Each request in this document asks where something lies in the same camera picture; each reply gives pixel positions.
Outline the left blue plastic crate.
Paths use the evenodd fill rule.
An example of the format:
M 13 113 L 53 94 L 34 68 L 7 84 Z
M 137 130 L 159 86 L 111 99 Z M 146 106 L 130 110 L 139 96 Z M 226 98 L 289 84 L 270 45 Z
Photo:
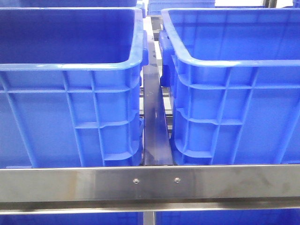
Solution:
M 1 8 L 1 168 L 139 165 L 147 64 L 138 8 Z

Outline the blue plastic crate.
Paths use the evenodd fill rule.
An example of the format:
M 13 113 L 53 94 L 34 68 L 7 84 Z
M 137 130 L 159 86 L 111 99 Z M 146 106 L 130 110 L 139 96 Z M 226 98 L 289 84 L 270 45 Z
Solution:
M 139 165 L 147 64 L 138 8 L 1 8 L 1 168 Z
M 175 163 L 299 163 L 300 11 L 169 8 L 161 16 Z

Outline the right blue plastic crate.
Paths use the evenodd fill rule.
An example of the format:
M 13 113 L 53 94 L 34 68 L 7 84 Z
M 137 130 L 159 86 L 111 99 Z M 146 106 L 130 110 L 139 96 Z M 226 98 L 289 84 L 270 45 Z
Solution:
M 169 8 L 161 16 L 175 163 L 299 163 L 300 11 Z

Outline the rear blue crate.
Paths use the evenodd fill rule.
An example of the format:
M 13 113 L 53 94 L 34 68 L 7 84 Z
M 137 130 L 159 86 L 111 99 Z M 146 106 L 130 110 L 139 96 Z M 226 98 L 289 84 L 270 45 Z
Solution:
M 214 8 L 215 0 L 149 0 L 148 15 L 161 15 L 166 8 Z

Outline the lower left blue crate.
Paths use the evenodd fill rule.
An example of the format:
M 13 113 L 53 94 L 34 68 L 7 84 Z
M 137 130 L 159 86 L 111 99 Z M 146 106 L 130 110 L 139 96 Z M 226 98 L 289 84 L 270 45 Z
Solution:
M 1 215 L 2 225 L 142 225 L 141 212 Z

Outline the lower right blue crate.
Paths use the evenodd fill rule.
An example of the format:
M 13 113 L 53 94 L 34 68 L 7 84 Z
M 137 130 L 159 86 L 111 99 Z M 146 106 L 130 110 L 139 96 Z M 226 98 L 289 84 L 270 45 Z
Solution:
M 166 211 L 158 225 L 298 225 L 299 209 Z

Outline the steel centre divider rail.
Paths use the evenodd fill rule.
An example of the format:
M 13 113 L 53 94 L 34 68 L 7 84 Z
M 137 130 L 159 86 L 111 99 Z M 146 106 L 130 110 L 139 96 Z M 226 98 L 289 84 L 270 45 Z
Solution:
M 143 22 L 149 58 L 148 65 L 143 67 L 144 165 L 172 165 L 152 18 L 147 16 Z

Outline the right rail screw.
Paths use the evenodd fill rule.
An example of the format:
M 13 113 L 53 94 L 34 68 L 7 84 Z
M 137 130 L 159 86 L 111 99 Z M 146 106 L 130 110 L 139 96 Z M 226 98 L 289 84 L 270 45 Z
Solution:
M 175 182 L 175 183 L 179 183 L 180 181 L 181 181 L 181 179 L 178 178 L 178 177 L 176 177 L 176 178 L 174 179 L 174 182 Z

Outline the steel front rack rail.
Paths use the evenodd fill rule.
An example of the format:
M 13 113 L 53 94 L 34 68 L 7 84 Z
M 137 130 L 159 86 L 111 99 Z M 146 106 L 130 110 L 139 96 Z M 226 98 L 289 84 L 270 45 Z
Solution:
M 299 165 L 3 169 L 1 214 L 293 209 Z

